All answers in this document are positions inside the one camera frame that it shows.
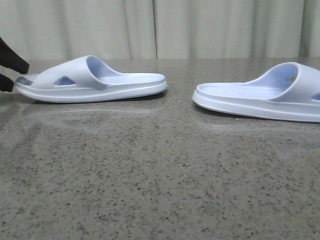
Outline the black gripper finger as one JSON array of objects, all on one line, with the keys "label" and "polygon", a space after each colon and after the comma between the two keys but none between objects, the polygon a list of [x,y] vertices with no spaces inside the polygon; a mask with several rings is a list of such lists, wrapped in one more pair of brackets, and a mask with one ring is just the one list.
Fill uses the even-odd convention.
[{"label": "black gripper finger", "polygon": [[7,76],[0,74],[0,91],[12,92],[14,82]]},{"label": "black gripper finger", "polygon": [[27,74],[30,67],[30,65],[16,54],[2,38],[0,39],[0,65],[20,74]]}]

